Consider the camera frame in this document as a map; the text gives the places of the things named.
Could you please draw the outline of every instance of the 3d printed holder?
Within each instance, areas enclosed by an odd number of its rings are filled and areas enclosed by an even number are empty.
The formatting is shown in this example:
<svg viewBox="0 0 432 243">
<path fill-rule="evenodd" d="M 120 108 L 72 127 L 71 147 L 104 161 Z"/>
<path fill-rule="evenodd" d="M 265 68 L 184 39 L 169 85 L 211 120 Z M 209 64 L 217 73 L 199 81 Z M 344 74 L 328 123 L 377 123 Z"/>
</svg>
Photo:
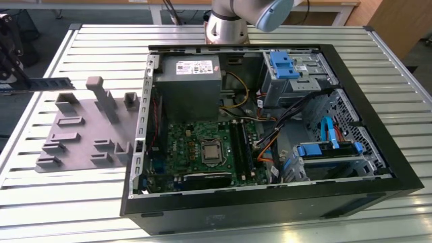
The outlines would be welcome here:
<svg viewBox="0 0 432 243">
<path fill-rule="evenodd" d="M 101 77 L 89 77 L 85 86 L 96 100 L 59 94 L 60 111 L 36 162 L 39 173 L 121 167 L 132 159 L 140 98 L 125 93 L 115 99 Z"/>
</svg>

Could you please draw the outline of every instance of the aluminum profile table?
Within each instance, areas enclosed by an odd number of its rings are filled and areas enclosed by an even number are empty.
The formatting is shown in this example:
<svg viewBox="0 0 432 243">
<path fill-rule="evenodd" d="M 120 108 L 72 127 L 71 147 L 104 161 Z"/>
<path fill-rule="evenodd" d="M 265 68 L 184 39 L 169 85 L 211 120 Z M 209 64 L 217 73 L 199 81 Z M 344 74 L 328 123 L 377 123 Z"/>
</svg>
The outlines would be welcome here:
<svg viewBox="0 0 432 243">
<path fill-rule="evenodd" d="M 0 242 L 431 242 L 432 99 L 375 32 L 361 27 L 249 28 L 252 43 L 333 44 L 425 188 L 348 218 L 147 237 L 119 217 L 125 168 L 33 171 L 59 92 L 35 93 L 0 156 Z M 83 25 L 69 30 L 45 77 L 68 76 L 88 98 L 88 76 L 115 97 L 140 92 L 148 45 L 201 44 L 201 26 Z"/>
</svg>

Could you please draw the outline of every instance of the floor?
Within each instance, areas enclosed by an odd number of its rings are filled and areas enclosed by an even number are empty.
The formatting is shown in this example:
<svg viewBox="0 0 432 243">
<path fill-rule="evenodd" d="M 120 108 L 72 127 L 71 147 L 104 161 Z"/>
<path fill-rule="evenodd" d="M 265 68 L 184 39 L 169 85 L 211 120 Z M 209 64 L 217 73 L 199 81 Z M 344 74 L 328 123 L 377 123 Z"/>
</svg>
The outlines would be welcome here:
<svg viewBox="0 0 432 243">
<path fill-rule="evenodd" d="M 28 12 L 40 32 L 39 39 L 32 43 L 39 52 L 40 60 L 33 66 L 25 68 L 31 77 L 43 77 L 72 23 L 152 24 L 147 10 L 64 10 L 63 19 L 59 20 L 55 19 L 49 10 L 29 10 Z M 203 23 L 201 11 L 188 10 L 179 15 L 188 24 Z M 171 23 L 167 12 L 163 13 L 161 19 L 163 23 Z M 432 47 L 427 47 L 419 42 L 403 62 L 407 66 L 417 66 L 413 75 L 432 93 Z M 1 138 L 1 135 L 12 133 L 29 99 L 31 94 L 0 96 L 0 151 L 7 143 L 7 139 Z"/>
</svg>

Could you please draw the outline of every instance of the ram slot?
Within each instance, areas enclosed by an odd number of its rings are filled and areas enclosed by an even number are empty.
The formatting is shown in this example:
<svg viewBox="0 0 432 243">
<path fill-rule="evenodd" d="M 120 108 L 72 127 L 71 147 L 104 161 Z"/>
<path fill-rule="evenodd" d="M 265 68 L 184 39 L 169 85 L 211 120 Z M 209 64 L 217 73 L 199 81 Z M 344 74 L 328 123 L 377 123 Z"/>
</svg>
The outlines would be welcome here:
<svg viewBox="0 0 432 243">
<path fill-rule="evenodd" d="M 251 175 L 251 172 L 253 171 L 253 160 L 252 160 L 252 151 L 251 151 L 251 144 L 249 144 L 249 138 L 248 138 L 248 131 L 245 130 L 244 123 L 240 123 L 239 125 L 240 125 L 240 129 L 243 131 L 244 148 L 241 151 L 244 151 L 245 163 L 249 167 L 248 174 Z"/>
<path fill-rule="evenodd" d="M 229 124 L 231 147 L 235 156 L 236 175 L 239 180 L 251 179 L 251 171 L 248 169 L 248 158 L 245 152 L 245 141 L 240 123 Z"/>
</svg>

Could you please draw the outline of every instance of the blue plastic tab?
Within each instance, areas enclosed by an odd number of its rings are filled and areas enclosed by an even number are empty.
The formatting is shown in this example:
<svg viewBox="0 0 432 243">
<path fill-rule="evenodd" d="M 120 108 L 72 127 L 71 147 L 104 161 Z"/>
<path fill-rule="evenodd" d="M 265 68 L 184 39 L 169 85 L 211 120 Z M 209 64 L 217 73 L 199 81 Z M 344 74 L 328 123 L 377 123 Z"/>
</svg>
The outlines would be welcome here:
<svg viewBox="0 0 432 243">
<path fill-rule="evenodd" d="M 296 72 L 293 67 L 293 60 L 289 58 L 287 52 L 269 52 L 269 59 L 276 71 L 276 78 L 297 78 L 300 73 Z"/>
<path fill-rule="evenodd" d="M 305 155 L 303 146 L 297 146 L 297 152 L 300 157 Z"/>
<path fill-rule="evenodd" d="M 305 155 L 323 155 L 321 149 L 317 144 L 304 144 L 303 148 L 305 150 Z"/>
<path fill-rule="evenodd" d="M 291 164 L 291 159 L 288 159 L 287 162 L 284 163 L 284 170 L 283 171 L 285 171 L 285 169 L 288 168 L 288 165 L 289 164 Z"/>
<path fill-rule="evenodd" d="M 359 154 L 363 154 L 363 144 L 360 142 L 355 142 L 353 146 L 356 147 Z"/>
<path fill-rule="evenodd" d="M 327 138 L 325 135 L 325 126 L 329 130 L 329 138 Z M 339 148 L 337 138 L 336 138 L 336 132 L 333 128 L 333 120 L 329 116 L 324 116 L 321 120 L 321 141 L 329 140 L 333 144 L 333 148 Z"/>
</svg>

